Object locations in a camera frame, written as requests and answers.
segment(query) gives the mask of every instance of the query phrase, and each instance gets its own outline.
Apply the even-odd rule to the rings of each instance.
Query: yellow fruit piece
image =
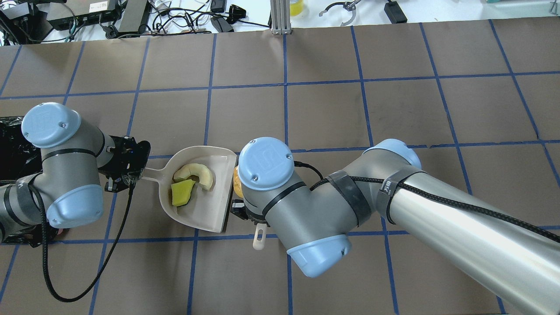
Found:
[[[243,191],[241,191],[241,180],[239,179],[239,173],[237,169],[239,166],[234,168],[234,192],[240,197],[243,198]]]
[[[173,174],[174,182],[181,182],[191,176],[197,176],[202,189],[209,191],[214,183],[212,171],[206,165],[198,163],[186,164]]]
[[[175,207],[186,205],[190,200],[190,192],[193,190],[192,179],[187,179],[179,183],[171,184],[171,204]]]

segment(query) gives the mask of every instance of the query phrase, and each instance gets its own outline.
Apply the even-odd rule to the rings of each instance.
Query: robotic arm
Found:
[[[55,228],[92,223],[103,214],[98,173],[109,179],[106,191],[119,192],[134,184],[146,165],[150,144],[134,138],[108,136],[75,111],[43,103],[24,117],[25,138],[41,148],[43,172],[0,187],[1,240],[41,223],[32,183],[43,199],[47,219]]]
[[[522,312],[560,314],[560,244],[399,188],[502,213],[421,171],[404,143],[381,142],[313,191],[293,168],[291,151],[274,138],[252,140],[239,157],[250,215],[266,219],[306,276],[319,276],[344,257],[352,247],[346,234],[377,211]]]

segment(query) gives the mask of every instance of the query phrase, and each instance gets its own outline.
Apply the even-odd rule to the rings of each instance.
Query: velcro strap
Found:
[[[326,177],[329,183],[348,202],[358,220],[358,226],[362,225],[371,216],[371,208],[366,197],[354,180],[343,170],[334,172]]]
[[[389,221],[389,223],[396,224],[391,219],[391,215],[389,214],[389,207],[391,205],[391,201],[393,200],[393,196],[395,195],[398,185],[416,173],[425,172],[412,165],[404,166],[393,175],[387,177],[383,181],[381,189],[377,192],[377,196],[375,198],[375,209],[383,217],[385,217],[387,221]]]
[[[39,208],[37,207],[37,204],[35,204],[33,194],[29,190],[29,183],[33,182],[35,177],[37,177],[37,175],[39,174],[40,173],[29,175],[17,180],[17,202],[19,203],[20,209],[37,209],[37,213],[39,213]]]

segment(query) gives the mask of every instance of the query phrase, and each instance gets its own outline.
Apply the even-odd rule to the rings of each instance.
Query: black strap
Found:
[[[377,196],[375,198],[375,209],[377,209],[377,211],[382,216],[384,216],[387,221],[389,221],[389,223],[396,224],[391,219],[391,215],[389,214],[389,207],[391,205],[391,201],[393,200],[393,196],[395,195],[397,186],[416,173],[425,172],[412,165],[404,166],[393,175],[387,177],[383,181],[381,189],[377,192]]]
[[[33,194],[29,190],[29,183],[35,180],[40,173],[25,176],[17,180],[16,183],[16,192],[17,192],[17,203],[19,203],[20,209],[36,209],[37,212],[35,215],[37,216],[35,219],[40,221],[40,212],[35,200],[33,199]]]
[[[268,202],[267,206],[264,207],[263,217],[265,217],[267,215],[268,211],[270,211],[272,209],[272,207],[274,207],[274,205],[278,203],[278,201],[282,200],[283,198],[288,196],[291,192],[293,192],[294,190],[296,190],[300,187],[303,187],[303,186],[305,186],[304,182],[297,182],[297,183],[291,185],[290,187],[284,189],[284,191],[279,193],[274,199],[270,200],[270,202]]]
[[[2,239],[0,239],[0,241],[4,241],[4,238],[7,235],[6,235],[6,229],[4,228],[4,225],[2,224],[2,222],[0,222],[0,231],[2,232]]]
[[[99,130],[99,133],[101,134],[101,139],[102,139],[102,143],[101,143],[101,148],[99,149],[99,152],[95,155],[95,157],[98,157],[101,155],[101,153],[103,153],[103,150],[105,149],[105,134],[103,133],[103,131],[101,131],[101,129],[97,129]]]
[[[67,153],[85,153],[85,154],[89,154],[89,155],[93,155],[93,156],[97,157],[95,155],[95,152],[93,152],[93,151],[90,151],[90,150],[87,150],[87,149],[81,149],[81,148],[71,148],[71,149],[61,149],[61,150],[53,151],[51,153],[47,153],[43,156],[42,162],[44,162],[46,159],[51,158],[55,155],[67,154]]]
[[[371,216],[371,207],[367,203],[362,191],[352,178],[343,170],[334,172],[326,177],[329,183],[348,202],[358,220],[358,226],[362,225]]]
[[[12,186],[13,185],[8,185],[8,187],[6,187],[6,190],[4,191],[4,207],[15,223],[18,223],[21,226],[31,226],[31,224],[27,224],[21,221],[21,219],[17,217],[12,209],[12,205],[10,203],[10,191],[12,190]]]

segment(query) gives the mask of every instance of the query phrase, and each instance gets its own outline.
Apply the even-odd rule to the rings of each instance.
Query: green fruit piece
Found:
[[[190,200],[190,192],[193,190],[194,183],[196,183],[194,180],[187,179],[171,184],[171,204],[175,207],[186,205]]]

